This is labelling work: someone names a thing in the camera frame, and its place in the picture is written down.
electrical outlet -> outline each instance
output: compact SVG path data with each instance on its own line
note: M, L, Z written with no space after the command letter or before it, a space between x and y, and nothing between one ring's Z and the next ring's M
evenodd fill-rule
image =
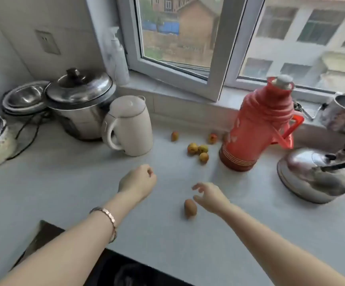
M35 30L36 36L40 41L41 47L47 53L60 55L60 49L58 48L53 35L49 32Z

white countertop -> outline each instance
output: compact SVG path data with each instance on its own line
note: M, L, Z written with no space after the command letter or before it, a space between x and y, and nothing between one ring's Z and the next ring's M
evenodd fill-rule
M170 142L173 130L180 132L177 143ZM238 173L218 159L220 142L210 146L207 165L187 156L189 143L205 143L206 130L157 121L153 132L151 152L131 158L100 142L75 140L57 124L43 125L25 153L0 166L0 277L40 220L69 228L114 195L121 177L142 163L154 167L158 183L123 221L109 249L198 286L272 284L220 218L201 207L193 220L184 218L190 187L211 181L233 203L345 275L345 195L326 205L294 196L276 173L285 154L278 146L267 149L251 171Z

white bottle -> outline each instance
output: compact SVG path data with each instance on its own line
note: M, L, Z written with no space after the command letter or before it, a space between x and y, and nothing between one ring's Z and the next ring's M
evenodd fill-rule
M128 68L125 56L125 50L116 37L116 33L119 27L111 27L108 31L110 37L110 43L107 39L106 50L108 51L109 64L108 71L111 78L113 78L117 85L126 85L130 82L128 75Z

bracelet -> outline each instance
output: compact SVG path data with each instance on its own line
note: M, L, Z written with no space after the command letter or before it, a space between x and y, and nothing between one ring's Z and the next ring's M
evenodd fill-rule
M109 244L113 243L114 240L117 238L116 220L114 219L113 215L108 210L106 210L105 208L101 208L101 207L95 207L93 210L91 210L89 212L89 214L91 214L92 212L95 212L95 211L103 212L106 216L108 216L108 218L110 219L110 222L113 224L114 238L113 238L113 240L111 240L109 242Z

hand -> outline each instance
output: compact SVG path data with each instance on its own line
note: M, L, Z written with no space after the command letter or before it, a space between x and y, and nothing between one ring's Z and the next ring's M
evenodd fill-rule
M141 165L131 170L119 182L118 192L130 192L139 198L146 198L156 184L156 175L149 165Z
M193 199L211 213L218 215L220 211L231 205L221 189L213 183L197 183L192 189L198 189L203 193L203 196L194 195Z

